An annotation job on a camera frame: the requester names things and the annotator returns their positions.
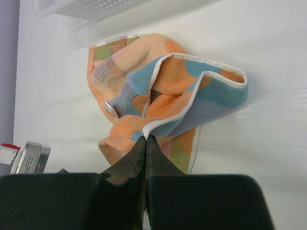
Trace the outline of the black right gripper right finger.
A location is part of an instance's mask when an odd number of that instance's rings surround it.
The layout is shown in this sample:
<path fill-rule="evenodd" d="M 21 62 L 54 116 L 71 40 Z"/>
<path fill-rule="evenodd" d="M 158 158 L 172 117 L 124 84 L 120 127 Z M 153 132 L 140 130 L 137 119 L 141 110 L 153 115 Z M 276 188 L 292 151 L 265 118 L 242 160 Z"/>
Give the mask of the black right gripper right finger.
<path fill-rule="evenodd" d="M 146 202 L 153 230 L 272 230 L 261 187 L 241 174 L 186 175 L 146 144 Z"/>

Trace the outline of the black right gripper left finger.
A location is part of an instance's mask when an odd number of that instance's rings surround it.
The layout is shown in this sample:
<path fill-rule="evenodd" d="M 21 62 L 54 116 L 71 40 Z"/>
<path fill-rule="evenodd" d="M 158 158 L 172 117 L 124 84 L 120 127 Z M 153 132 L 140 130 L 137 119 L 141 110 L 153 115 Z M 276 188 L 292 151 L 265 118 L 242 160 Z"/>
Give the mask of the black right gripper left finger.
<path fill-rule="evenodd" d="M 146 139 L 96 173 L 20 174 L 0 180 L 3 230 L 141 230 Z"/>

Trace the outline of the orange and blue patterned towel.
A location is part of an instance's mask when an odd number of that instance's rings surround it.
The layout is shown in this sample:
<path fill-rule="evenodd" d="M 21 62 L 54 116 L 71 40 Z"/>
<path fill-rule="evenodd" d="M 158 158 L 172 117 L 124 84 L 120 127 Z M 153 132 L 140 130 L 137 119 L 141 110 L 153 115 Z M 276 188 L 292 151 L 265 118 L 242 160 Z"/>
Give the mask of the orange and blue patterned towel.
<path fill-rule="evenodd" d="M 190 55 L 162 34 L 123 36 L 89 47 L 88 86 L 112 128 L 98 144 L 110 164 L 154 135 L 183 173 L 192 171 L 200 126 L 239 108 L 245 73 Z"/>

